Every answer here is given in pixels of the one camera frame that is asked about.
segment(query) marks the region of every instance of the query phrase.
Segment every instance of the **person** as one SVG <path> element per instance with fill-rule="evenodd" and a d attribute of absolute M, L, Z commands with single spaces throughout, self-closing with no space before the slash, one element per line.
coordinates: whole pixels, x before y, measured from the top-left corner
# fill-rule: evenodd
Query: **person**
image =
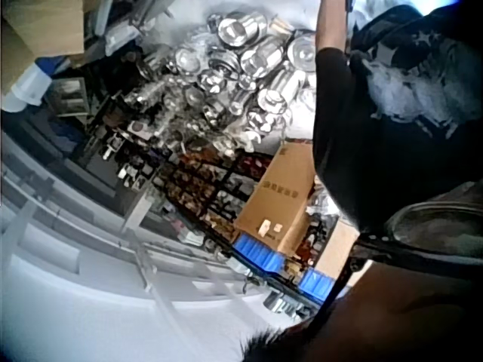
<path fill-rule="evenodd" d="M 441 194 L 483 208 L 481 48 L 467 6 L 425 17 L 406 5 L 393 8 L 354 33 L 347 57 L 346 2 L 321 2 L 315 169 L 360 231 L 382 229 L 403 207 L 444 200 Z M 447 225 L 445 217 L 425 219 L 433 232 L 418 230 L 424 240 L 416 236 L 417 244 L 444 239 L 438 225 Z M 465 220 L 450 224 L 453 231 L 443 233 L 465 229 Z M 479 244 L 469 253 L 481 258 L 475 228 L 469 233 Z M 473 359 L 481 295 L 476 281 L 373 263 L 315 335 L 305 333 L 310 321 L 266 331 L 245 344 L 243 361 Z"/>

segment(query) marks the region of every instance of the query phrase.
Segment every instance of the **hair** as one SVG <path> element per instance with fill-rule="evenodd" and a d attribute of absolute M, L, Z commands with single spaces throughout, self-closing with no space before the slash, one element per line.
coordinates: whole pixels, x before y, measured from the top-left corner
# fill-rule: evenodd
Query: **hair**
<path fill-rule="evenodd" d="M 300 359 L 307 342 L 302 331 L 267 330 L 241 347 L 242 362 L 295 362 Z"/>

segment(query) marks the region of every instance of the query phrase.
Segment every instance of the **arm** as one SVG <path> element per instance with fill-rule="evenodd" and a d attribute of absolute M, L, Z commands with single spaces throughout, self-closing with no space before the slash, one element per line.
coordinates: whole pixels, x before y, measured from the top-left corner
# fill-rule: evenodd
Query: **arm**
<path fill-rule="evenodd" d="M 346 37 L 346 0 L 321 0 L 315 37 L 317 51 L 324 48 L 344 51 Z"/>

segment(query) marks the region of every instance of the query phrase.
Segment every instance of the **cardboard box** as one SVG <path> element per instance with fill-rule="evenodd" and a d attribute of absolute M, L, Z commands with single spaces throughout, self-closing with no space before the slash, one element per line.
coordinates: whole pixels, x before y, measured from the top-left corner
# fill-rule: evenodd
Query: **cardboard box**
<path fill-rule="evenodd" d="M 317 272 L 321 272 L 328 277 L 337 279 L 339 277 L 347 258 L 349 257 L 352 245 L 359 237 L 359 231 L 346 221 L 339 219 L 332 231 L 331 238 L 327 242 L 320 259 L 314 265 Z M 366 266 L 357 273 L 354 273 L 347 283 L 353 286 L 359 278 L 370 267 L 371 263 L 366 263 Z"/>
<path fill-rule="evenodd" d="M 273 250 L 294 255 L 309 227 L 305 208 L 314 176 L 312 145 L 281 146 L 235 221 L 235 227 Z M 260 233 L 264 223 L 267 228 Z"/>
<path fill-rule="evenodd" d="M 2 2 L 3 94 L 36 58 L 84 52 L 83 6 L 82 0 Z"/>

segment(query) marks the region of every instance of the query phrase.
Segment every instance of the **black t-shirt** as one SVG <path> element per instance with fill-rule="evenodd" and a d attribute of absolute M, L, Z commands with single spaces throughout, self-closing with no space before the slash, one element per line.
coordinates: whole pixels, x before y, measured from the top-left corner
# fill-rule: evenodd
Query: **black t-shirt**
<path fill-rule="evenodd" d="M 445 93 L 445 85 L 451 76 L 459 76 L 453 73 L 461 68 L 457 67 L 456 71 L 444 69 L 441 73 L 449 74 L 446 78 L 431 78 L 430 66 L 437 68 L 440 59 L 453 59 L 450 58 L 453 54 L 443 54 L 442 58 L 437 56 L 441 49 L 448 49 L 448 44 L 452 46 L 453 39 L 447 40 L 442 30 L 434 23 L 428 24 L 427 20 L 426 17 L 400 26 L 392 32 L 393 37 L 389 37 L 388 41 L 386 37 L 386 42 L 376 44 L 367 52 L 368 58 L 374 60 L 374 55 L 379 52 L 378 46 L 382 54 L 388 54 L 389 50 L 392 57 L 389 67 L 400 68 L 403 79 L 389 77 L 388 91 L 399 89 L 389 82 L 400 81 L 402 87 L 408 86 L 410 92 L 417 94 L 420 84 L 411 88 L 405 83 L 405 77 L 412 77 L 410 81 L 416 83 L 421 78 L 426 79 L 421 87 L 426 94 L 423 92 L 423 95 L 415 96 L 418 102 L 422 99 L 421 104 L 414 106 L 421 108 L 421 116 L 414 116 L 407 107 L 400 111 L 404 114 L 395 114 L 399 110 L 391 109 L 394 104 L 411 106 L 404 92 L 401 92 L 400 100 L 397 93 L 393 94 L 393 103 L 386 104 L 389 111 L 386 107 L 381 114 L 384 105 L 381 106 L 380 102 L 387 102 L 386 94 L 374 96 L 373 92 L 370 95 L 369 82 L 375 80 L 368 76 L 371 72 L 368 72 L 367 63 L 363 63 L 360 56 L 351 57 L 349 63 L 342 51 L 327 48 L 320 51 L 316 58 L 315 169 L 339 208 L 361 231 L 379 229 L 400 208 L 428 200 L 461 183 L 483 176 L 483 127 L 478 104 L 476 111 L 471 114 L 479 115 L 475 119 L 467 119 L 469 116 L 466 114 L 456 114 L 453 118 L 451 112 L 454 113 L 458 107 L 443 112 L 451 116 L 450 122 L 438 123 L 441 114 L 438 112 L 429 112 L 426 117 L 426 111 L 432 111 L 433 106 L 438 107 L 441 99 L 433 97 L 434 100 L 425 103 L 427 96 L 431 98 L 435 92 L 441 91 L 443 96 L 451 100 L 451 94 L 448 96 Z M 427 37 L 428 26 L 437 32 L 432 33 L 432 36 L 437 36 L 433 36 L 431 42 Z M 404 44 L 404 39 L 409 39 L 409 42 Z M 402 43 L 405 47 L 394 48 L 391 45 L 394 43 Z M 449 48 L 449 51 L 458 51 L 457 46 Z M 411 64 L 414 62 L 414 52 L 417 62 L 423 66 Z M 408 64 L 405 64 L 405 54 L 408 55 Z M 416 75 L 415 66 L 419 67 Z M 374 67 L 379 68 L 379 65 L 373 64 L 372 70 Z M 475 77 L 481 77 L 481 64 L 479 69 L 475 69 Z M 426 89 L 428 85 L 431 88 L 429 94 Z M 463 83 L 461 91 L 471 93 L 472 89 L 465 89 L 465 86 Z M 476 89 L 478 92 L 481 94 L 481 83 L 480 88 Z M 379 106 L 373 100 L 377 97 Z"/>

